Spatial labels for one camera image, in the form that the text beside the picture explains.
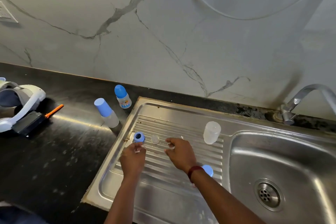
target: orange stick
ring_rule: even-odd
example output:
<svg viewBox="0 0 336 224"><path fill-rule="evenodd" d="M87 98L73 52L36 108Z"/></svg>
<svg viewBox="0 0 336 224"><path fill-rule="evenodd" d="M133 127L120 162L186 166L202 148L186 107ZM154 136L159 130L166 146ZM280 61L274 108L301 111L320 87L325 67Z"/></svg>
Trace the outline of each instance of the orange stick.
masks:
<svg viewBox="0 0 336 224"><path fill-rule="evenodd" d="M54 114L55 112L57 112L59 109L61 109L64 105L59 105L58 107L56 107L55 109L53 109L51 112L47 113L44 117L46 117L47 119L50 117L50 115Z"/></svg>

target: black countertop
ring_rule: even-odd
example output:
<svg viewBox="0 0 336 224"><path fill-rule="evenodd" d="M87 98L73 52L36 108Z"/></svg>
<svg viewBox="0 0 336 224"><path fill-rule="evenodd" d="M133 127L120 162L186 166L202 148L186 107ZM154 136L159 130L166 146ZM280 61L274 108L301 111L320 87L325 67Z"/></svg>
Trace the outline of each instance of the black countertop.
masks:
<svg viewBox="0 0 336 224"><path fill-rule="evenodd" d="M65 106L28 138L0 134L0 200L34 212L50 224L103 223L107 212L80 203L118 131L103 124L93 102L104 98L124 124L114 94L117 82L0 63L0 76L42 88L47 98L38 111ZM132 103L139 96L265 120L264 108L123 84ZM301 127L335 131L335 122L299 116Z"/></svg>

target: person's left hand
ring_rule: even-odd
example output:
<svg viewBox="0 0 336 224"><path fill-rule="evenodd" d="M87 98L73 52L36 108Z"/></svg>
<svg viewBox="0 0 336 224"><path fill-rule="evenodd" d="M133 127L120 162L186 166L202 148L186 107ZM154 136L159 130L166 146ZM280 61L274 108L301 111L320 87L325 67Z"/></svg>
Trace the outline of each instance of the person's left hand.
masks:
<svg viewBox="0 0 336 224"><path fill-rule="evenodd" d="M142 142L132 143L124 148L119 158L121 168L124 172L124 178L131 177L139 179L140 174L145 166L146 149L141 147Z"/></svg>

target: faucet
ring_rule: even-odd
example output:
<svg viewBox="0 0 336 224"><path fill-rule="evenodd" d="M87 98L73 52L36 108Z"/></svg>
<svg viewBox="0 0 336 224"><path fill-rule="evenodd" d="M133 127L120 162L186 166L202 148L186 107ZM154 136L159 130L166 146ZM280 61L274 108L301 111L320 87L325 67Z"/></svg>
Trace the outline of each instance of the faucet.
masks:
<svg viewBox="0 0 336 224"><path fill-rule="evenodd" d="M292 110L308 95L309 92L313 90L319 90L323 94L324 98L333 109L336 114L336 95L335 93L327 86L322 84L311 84L303 87L296 95L287 103L280 106L280 113L282 115L283 123L286 125L294 124L294 117L297 114L293 114Z"/></svg>

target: drain strainer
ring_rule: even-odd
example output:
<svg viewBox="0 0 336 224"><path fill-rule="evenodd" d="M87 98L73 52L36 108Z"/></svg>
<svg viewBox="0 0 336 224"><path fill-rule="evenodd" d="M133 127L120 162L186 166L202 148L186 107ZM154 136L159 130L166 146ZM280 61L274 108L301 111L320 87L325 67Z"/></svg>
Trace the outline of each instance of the drain strainer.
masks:
<svg viewBox="0 0 336 224"><path fill-rule="evenodd" d="M284 196L280 189L268 179L259 179L254 184L254 193L263 207L277 212L282 210Z"/></svg>

